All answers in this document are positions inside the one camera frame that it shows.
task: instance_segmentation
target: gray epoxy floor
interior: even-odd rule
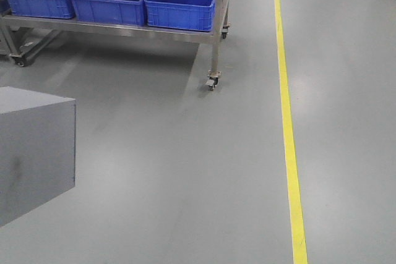
[[[77,99],[77,186],[1,228],[0,263],[292,262],[273,0],[230,21],[214,92],[205,45],[64,33],[0,62]]]
[[[395,263],[396,0],[282,0],[310,263]]]
[[[396,256],[395,1],[282,0],[310,263]],[[213,93],[204,45],[64,33],[0,60],[0,86],[78,102],[77,187],[1,228],[0,263],[292,263],[273,0],[230,21]]]

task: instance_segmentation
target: metal frame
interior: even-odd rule
[[[185,41],[190,43],[206,43],[212,45],[212,68],[208,74],[207,85],[213,90],[221,72],[218,70],[218,55],[221,39],[228,33],[228,6],[230,0],[216,0],[214,26],[211,32],[193,32],[187,30],[173,30],[167,28],[138,27],[130,25],[114,25],[104,23],[80,22],[76,19],[44,19],[35,17],[18,17],[10,13],[0,17],[0,40],[7,43],[6,53],[19,66],[26,66],[27,56],[33,52],[38,53],[60,31],[99,33],[104,35],[131,36],[144,38],[158,38],[162,40]],[[11,27],[19,27],[14,33]],[[27,28],[50,29],[52,32],[33,48],[21,49],[24,43]]]

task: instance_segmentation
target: yellow stripe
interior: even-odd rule
[[[293,121],[291,116],[291,104],[280,0],[275,0],[275,15],[277,21],[280,92],[282,98],[283,116],[283,139],[285,142],[291,235],[293,238],[293,258],[295,264],[307,264],[308,257],[305,243],[303,208],[301,206],[301,194],[298,180],[298,168],[296,159],[295,138],[293,133]]]

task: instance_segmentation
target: cart leg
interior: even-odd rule
[[[14,32],[12,32],[10,26],[1,24],[1,30],[9,47],[9,57],[13,59],[15,64],[19,67],[25,67],[27,65],[27,60],[23,52],[20,50],[18,38]]]
[[[227,38],[228,29],[230,27],[231,27],[231,25],[228,23],[228,6],[227,6],[227,10],[226,10],[225,18],[224,18],[224,22],[223,22],[223,28],[222,28],[222,38],[224,40]]]
[[[206,86],[209,86],[209,90],[213,91],[217,84],[220,77],[222,77],[222,72],[218,71],[218,53],[220,49],[220,42],[215,43],[212,46],[212,69],[209,71],[208,74],[208,81],[206,82]]]

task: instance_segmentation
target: caster wheel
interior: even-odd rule
[[[27,66],[27,61],[26,58],[24,57],[14,57],[13,58],[15,61],[15,64],[19,67],[26,67]]]
[[[210,91],[214,91],[218,84],[218,78],[210,78],[207,82],[207,85],[209,86]]]

